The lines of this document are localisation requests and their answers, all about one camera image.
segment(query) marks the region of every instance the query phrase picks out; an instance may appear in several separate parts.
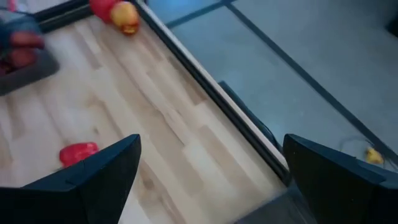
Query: yellow object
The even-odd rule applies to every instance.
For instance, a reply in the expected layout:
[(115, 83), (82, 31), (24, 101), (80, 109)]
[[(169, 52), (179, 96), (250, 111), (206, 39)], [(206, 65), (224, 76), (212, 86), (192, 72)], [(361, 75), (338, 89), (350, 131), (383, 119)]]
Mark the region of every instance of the yellow object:
[(111, 20), (125, 34), (134, 34), (139, 27), (137, 9), (127, 1), (118, 2), (113, 6)]
[(370, 164), (383, 164), (384, 159), (380, 152), (377, 152), (374, 148), (368, 147), (366, 150), (366, 162)]

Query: black corner piece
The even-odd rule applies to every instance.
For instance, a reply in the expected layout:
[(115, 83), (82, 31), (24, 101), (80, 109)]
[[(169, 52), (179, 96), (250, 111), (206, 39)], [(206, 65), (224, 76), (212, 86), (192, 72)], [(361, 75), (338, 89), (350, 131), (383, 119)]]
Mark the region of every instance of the black corner piece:
[(388, 26), (387, 30), (394, 36), (398, 37), (398, 16), (394, 18), (393, 21), (391, 21)]
[(0, 217), (18, 224), (117, 224), (140, 155), (141, 140), (133, 134), (22, 188), (0, 188)]
[(283, 148), (318, 223), (398, 223), (397, 173), (294, 134), (285, 135)]

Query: dark tray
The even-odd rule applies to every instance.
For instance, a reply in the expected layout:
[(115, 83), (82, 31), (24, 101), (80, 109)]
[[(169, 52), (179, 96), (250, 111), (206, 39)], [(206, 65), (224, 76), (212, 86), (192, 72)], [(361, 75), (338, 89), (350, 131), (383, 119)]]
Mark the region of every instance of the dark tray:
[(38, 50), (36, 63), (0, 77), (0, 95), (50, 76), (59, 70), (59, 64), (48, 50)]

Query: gray floor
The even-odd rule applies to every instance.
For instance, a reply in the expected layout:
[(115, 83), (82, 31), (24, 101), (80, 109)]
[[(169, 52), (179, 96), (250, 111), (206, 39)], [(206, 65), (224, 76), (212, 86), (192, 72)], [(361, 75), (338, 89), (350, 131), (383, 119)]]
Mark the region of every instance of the gray floor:
[[(215, 2), (149, 0), (149, 6), (169, 23)], [(398, 1), (237, 0), (233, 6), (398, 152), (398, 38), (384, 28)], [(279, 142), (294, 133), (337, 149), (344, 139), (362, 136), (228, 8), (172, 31)], [(363, 142), (343, 147), (362, 159), (364, 149)]]

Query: black plastic divider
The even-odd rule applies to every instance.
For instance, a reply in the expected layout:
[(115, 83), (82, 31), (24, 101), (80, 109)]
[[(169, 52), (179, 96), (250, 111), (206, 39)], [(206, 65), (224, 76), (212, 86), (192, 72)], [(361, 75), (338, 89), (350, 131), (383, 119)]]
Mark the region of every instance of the black plastic divider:
[(34, 18), (36, 19), (36, 21), (43, 22), (48, 19), (53, 19), (54, 17), (61, 16), (62, 14), (76, 10), (79, 7), (84, 6), (85, 4), (88, 4), (88, 1), (82, 1), (82, 0), (66, 1), (54, 7), (44, 9), (40, 12), (36, 12), (34, 14)]
[(89, 5), (86, 5), (79, 7), (78, 9), (74, 9), (73, 12), (67, 12), (64, 15), (58, 16), (58, 18), (47, 19), (46, 21), (40, 22), (39, 26), (42, 32), (45, 34), (91, 15), (93, 15), (93, 13)]
[[(270, 152), (264, 143), (253, 133), (251, 128), (244, 122), (244, 120), (235, 112), (231, 105), (218, 93), (218, 91), (208, 82), (208, 80), (201, 74), (201, 72), (192, 64), (192, 62), (185, 56), (175, 43), (168, 37), (168, 35), (160, 28), (156, 22), (146, 13), (136, 1), (131, 1), (137, 6), (140, 16), (145, 20), (149, 27), (159, 36), (162, 42), (169, 48), (169, 50), (176, 56), (181, 64), (190, 72), (192, 77), (199, 83), (199, 85), (206, 91), (209, 97), (218, 105), (222, 112), (228, 119), (238, 128), (241, 134), (248, 140), (251, 146), (259, 153), (276, 175), (283, 181), (285, 185), (290, 182), (290, 173), (283, 164)], [(47, 9), (47, 12), (38, 12), (38, 16), (34, 16), (39, 23), (43, 32), (50, 32), (52, 30), (69, 25), (80, 19), (92, 15), (91, 9), (88, 7), (88, 0), (75, 0), (73, 7), (69, 7), (68, 11), (61, 7)]]

